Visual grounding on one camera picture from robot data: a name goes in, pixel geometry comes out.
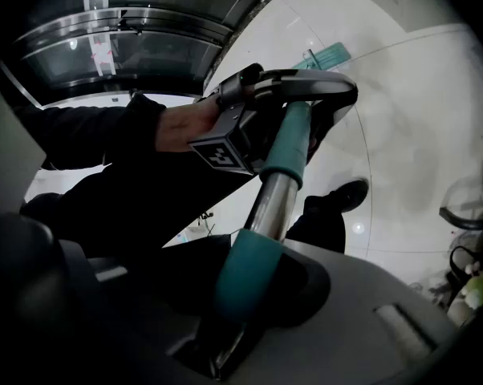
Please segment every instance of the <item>black pants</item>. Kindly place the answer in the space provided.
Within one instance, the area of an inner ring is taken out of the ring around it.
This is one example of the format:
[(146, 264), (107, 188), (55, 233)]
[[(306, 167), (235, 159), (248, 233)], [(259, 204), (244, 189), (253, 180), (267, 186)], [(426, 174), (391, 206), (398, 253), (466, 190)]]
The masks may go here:
[[(78, 242), (88, 257), (137, 255), (162, 247), (251, 178), (213, 170), (192, 152), (158, 153), (153, 161), (112, 164), (62, 196), (37, 196), (21, 213), (48, 225), (58, 239)], [(306, 199), (286, 237), (344, 252), (339, 209), (317, 203)]]

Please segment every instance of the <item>white floor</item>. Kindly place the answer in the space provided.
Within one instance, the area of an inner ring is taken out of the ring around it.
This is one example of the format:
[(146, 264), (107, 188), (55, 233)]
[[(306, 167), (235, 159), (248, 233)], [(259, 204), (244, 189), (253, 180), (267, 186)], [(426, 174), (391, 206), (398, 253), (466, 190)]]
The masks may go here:
[[(306, 168), (294, 219), (306, 196), (365, 176), (367, 199), (344, 214), (347, 254), (419, 281), (447, 267), (460, 234), (439, 207), (454, 195), (448, 203), (460, 209), (483, 204), (483, 50), (444, 0), (273, 0), (232, 46), (208, 90), (251, 63), (292, 67), (304, 51), (336, 42), (352, 57), (337, 71), (356, 81), (359, 99)], [(47, 175), (31, 193), (47, 189)], [(244, 225), (260, 184), (255, 179), (214, 207), (213, 233)]]

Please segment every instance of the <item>black shoe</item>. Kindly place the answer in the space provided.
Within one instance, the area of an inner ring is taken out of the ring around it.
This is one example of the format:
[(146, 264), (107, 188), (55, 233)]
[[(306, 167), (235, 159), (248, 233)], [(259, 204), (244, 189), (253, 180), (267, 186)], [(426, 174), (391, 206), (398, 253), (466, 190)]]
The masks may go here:
[(368, 180), (366, 178), (359, 178), (358, 180), (353, 180), (350, 183), (342, 185), (337, 190), (323, 197), (323, 199), (328, 204), (332, 204), (332, 201), (334, 201), (342, 213), (348, 213), (358, 208), (367, 197), (367, 194)]

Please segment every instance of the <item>black sleeve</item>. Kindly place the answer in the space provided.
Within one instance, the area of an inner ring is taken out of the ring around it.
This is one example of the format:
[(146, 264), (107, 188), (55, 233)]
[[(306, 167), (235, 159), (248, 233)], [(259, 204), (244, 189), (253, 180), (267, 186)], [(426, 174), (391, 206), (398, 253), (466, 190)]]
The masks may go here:
[(63, 170), (150, 157), (164, 109), (136, 94), (127, 107), (25, 107), (15, 114), (47, 154), (43, 168)]

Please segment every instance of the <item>metal pole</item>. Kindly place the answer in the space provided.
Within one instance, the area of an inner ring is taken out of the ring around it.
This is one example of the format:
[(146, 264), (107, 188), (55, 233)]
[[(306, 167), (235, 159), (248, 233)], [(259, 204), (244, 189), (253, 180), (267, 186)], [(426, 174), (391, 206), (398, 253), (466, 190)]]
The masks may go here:
[(281, 172), (270, 174), (259, 190), (244, 228), (283, 241), (297, 191), (298, 184), (293, 178)]

